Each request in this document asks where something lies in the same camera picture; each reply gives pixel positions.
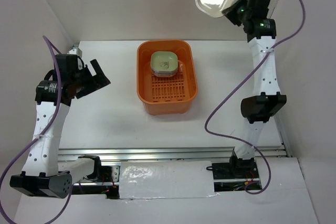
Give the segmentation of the green plate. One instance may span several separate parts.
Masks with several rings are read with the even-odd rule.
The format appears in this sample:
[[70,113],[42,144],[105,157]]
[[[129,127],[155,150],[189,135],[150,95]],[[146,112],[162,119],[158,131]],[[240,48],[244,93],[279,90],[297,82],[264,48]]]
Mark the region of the green plate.
[[151,55],[151,70],[159,72],[178,71],[178,57],[171,51],[156,51]]

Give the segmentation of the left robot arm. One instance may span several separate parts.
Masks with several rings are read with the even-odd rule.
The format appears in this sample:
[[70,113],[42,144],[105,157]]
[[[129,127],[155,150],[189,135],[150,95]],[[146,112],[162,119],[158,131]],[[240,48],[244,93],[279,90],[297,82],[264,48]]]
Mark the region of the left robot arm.
[[83,178],[96,182],[103,177],[98,156],[81,155],[69,165],[59,166],[58,154],[72,99],[85,97],[111,82],[95,59],[90,61],[95,74],[76,54],[58,54],[56,62],[36,87],[33,144],[21,173],[10,179],[11,188],[30,197],[63,199]]

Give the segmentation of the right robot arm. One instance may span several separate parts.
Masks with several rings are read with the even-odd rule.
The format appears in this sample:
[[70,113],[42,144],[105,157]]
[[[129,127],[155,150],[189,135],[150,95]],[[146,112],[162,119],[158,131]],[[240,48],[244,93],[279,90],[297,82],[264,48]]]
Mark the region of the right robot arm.
[[243,142],[234,147],[228,163],[213,164],[214,179],[243,179],[255,175],[255,146],[269,119],[287,102],[277,81],[275,53],[276,23],[267,17],[270,0],[238,0],[223,10],[236,26],[243,26],[252,51],[255,68],[251,96],[242,99],[240,111],[245,119]]

